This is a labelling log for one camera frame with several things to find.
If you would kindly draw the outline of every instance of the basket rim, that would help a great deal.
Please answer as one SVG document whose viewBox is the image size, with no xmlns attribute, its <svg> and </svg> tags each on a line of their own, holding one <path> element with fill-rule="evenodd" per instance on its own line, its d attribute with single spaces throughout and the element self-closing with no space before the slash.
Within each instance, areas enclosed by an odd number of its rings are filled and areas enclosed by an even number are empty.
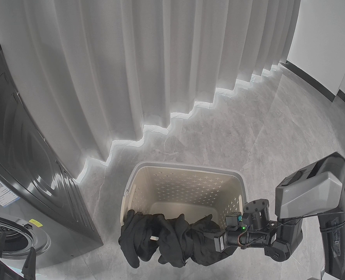
<svg viewBox="0 0 345 280">
<path fill-rule="evenodd" d="M 195 168 L 199 168 L 197 170 L 203 170 L 211 173 L 221 173 L 225 174 L 224 172 L 229 172 L 227 174 L 235 176 L 237 179 L 239 179 L 242 187 L 242 191 L 245 193 L 245 196 L 243 196 L 243 203 L 247 203 L 247 197 L 248 197 L 248 187 L 246 186 L 246 183 L 244 181 L 244 176 L 237 170 L 231 170 L 231 169 L 225 169 L 225 168 L 218 168 L 218 167 L 212 167 L 212 166 L 202 166 L 202 165 L 190 165 L 190 164 L 184 164 L 184 163 L 173 163 L 173 162 L 161 162 L 161 161 L 141 161 L 139 162 L 134 169 L 131 172 L 131 175 L 128 179 L 128 182 L 126 184 L 126 188 L 123 192 L 123 197 L 126 197 L 126 193 L 131 190 L 132 181 L 135 178 L 136 173 L 143 167 L 146 166 L 152 166 L 152 167 L 163 167 L 163 168 L 175 168 L 175 169 L 187 169 L 194 170 Z"/>
</svg>

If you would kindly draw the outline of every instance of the washing machine door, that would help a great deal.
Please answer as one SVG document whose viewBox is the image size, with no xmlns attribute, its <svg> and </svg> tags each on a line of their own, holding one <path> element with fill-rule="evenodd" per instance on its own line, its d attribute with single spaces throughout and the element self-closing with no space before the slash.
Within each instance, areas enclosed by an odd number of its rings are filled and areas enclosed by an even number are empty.
<svg viewBox="0 0 345 280">
<path fill-rule="evenodd" d="M 18 218 L 9 216 L 8 219 L 5 219 L 0 217 L 0 234 L 2 232 L 6 233 L 3 250 L 3 258 L 5 259 L 24 259 L 31 247 L 34 247 L 37 255 L 39 255 L 46 251 L 50 245 L 49 237 L 43 230 L 33 230 L 28 222 Z"/>
</svg>

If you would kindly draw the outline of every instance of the washing machine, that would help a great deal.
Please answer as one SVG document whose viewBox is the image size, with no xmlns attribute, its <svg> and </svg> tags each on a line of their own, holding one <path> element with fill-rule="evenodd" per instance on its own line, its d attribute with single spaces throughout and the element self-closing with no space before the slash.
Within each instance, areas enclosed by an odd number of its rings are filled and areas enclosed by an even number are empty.
<svg viewBox="0 0 345 280">
<path fill-rule="evenodd" d="M 0 233 L 3 261 L 22 268 L 30 247 L 36 267 L 103 245 L 75 181 L 30 119 L 0 46 Z"/>
</svg>

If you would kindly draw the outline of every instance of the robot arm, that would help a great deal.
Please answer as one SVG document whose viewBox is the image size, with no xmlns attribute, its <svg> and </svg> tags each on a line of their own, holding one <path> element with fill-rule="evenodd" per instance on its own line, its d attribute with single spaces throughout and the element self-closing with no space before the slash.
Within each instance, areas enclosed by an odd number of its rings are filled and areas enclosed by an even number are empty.
<svg viewBox="0 0 345 280">
<path fill-rule="evenodd" d="M 268 206 L 267 199 L 258 199 L 245 204 L 243 214 L 226 216 L 226 230 L 210 234 L 216 250 L 263 248 L 273 260 L 287 260 L 302 241 L 303 218 L 317 216 L 325 257 L 322 279 L 345 279 L 345 159 L 339 153 L 298 170 L 276 187 L 277 221 L 270 220 Z"/>
</svg>

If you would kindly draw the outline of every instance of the black cloth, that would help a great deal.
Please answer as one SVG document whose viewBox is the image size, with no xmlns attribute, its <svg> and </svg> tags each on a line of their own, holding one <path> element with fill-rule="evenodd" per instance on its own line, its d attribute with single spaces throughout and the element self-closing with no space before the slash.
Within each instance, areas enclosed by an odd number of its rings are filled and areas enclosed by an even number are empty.
<svg viewBox="0 0 345 280">
<path fill-rule="evenodd" d="M 228 247 L 222 253 L 215 250 L 214 240 L 204 236 L 204 232 L 220 231 L 217 223 L 208 215 L 196 223 L 191 224 L 191 237 L 194 241 L 194 249 L 191 259 L 198 264 L 208 266 L 232 255 L 237 247 Z"/>
<path fill-rule="evenodd" d="M 140 261 L 148 261 L 159 247 L 161 253 L 158 262 L 170 263 L 181 268 L 188 258 L 194 262 L 208 266 L 232 255 L 236 247 L 229 247 L 222 253 L 216 252 L 212 239 L 205 237 L 205 232 L 220 231 L 212 215 L 189 225 L 181 214 L 175 219 L 166 220 L 164 215 L 143 215 L 129 210 L 121 236 L 118 240 L 121 250 L 130 266 L 138 268 Z M 158 241 L 151 240 L 158 236 Z"/>
<path fill-rule="evenodd" d="M 158 236 L 160 264 L 170 263 L 173 267 L 181 268 L 191 257 L 194 242 L 189 234 L 189 224 L 182 213 L 176 219 L 165 220 L 164 215 L 159 215 L 161 232 Z"/>
<path fill-rule="evenodd" d="M 135 213 L 133 209 L 127 212 L 118 243 L 133 268 L 139 267 L 139 258 L 149 261 L 158 248 L 157 241 L 151 240 L 152 235 L 158 236 L 161 231 L 160 223 L 156 221 L 157 216 L 159 215 Z"/>
</svg>

